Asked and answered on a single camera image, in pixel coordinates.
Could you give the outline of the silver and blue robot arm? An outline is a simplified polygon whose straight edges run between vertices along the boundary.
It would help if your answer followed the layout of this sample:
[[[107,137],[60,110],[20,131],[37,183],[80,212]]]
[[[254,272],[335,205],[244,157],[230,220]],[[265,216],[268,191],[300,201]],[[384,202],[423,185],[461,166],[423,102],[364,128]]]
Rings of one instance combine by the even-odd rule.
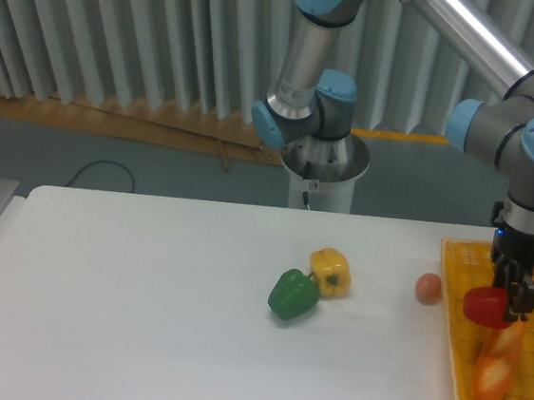
[[[351,136],[356,85],[325,68],[338,32],[368,0],[294,0],[300,22],[277,80],[252,106],[257,133],[305,181],[354,179],[368,160]],[[534,62],[469,0],[398,0],[446,38],[498,95],[455,106],[445,136],[509,178],[490,216],[491,286],[468,291],[469,320],[503,329],[534,310]]]

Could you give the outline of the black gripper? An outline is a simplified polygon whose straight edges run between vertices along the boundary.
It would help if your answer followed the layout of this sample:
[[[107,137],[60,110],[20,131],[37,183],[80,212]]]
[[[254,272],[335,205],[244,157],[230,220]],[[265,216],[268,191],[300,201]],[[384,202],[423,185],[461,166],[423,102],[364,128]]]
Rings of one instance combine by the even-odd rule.
[[[493,235],[490,257],[492,286],[506,289],[505,322],[526,322],[534,310],[534,235],[504,224]]]

